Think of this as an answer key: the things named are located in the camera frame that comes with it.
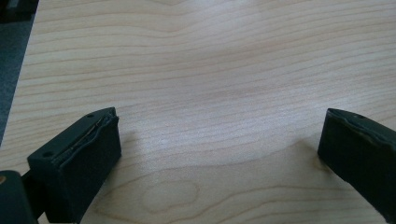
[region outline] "screw hole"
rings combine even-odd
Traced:
[[[48,158],[48,157],[51,157],[51,156],[53,156],[53,153],[52,153],[52,152],[45,152],[45,153],[43,154],[43,157],[44,157],[44,158]]]
[[[357,118],[357,119],[365,119],[365,117],[362,116],[362,115],[355,115],[354,117]]]

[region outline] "dark gray floor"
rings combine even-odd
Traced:
[[[33,19],[0,24],[0,146]]]

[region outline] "light wood surface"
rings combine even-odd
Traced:
[[[115,106],[82,223],[384,223],[316,153],[328,107],[396,129],[395,60],[392,0],[40,0],[0,169]]]

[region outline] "wood grain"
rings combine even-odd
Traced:
[[[123,157],[82,223],[384,223],[316,151],[328,107],[396,129],[395,9],[41,0],[0,169],[115,106]]]

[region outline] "black mechanical part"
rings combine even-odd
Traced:
[[[28,157],[30,171],[21,178],[24,188],[18,191],[30,203],[29,216],[39,218],[45,212],[49,222],[81,221],[121,156],[118,122],[114,107],[95,111]],[[6,208],[0,201],[0,217]],[[13,210],[12,216],[24,212]]]
[[[330,108],[318,155],[388,223],[396,223],[396,132],[359,114]]]
[[[21,176],[15,171],[0,171],[0,222],[36,224]]]

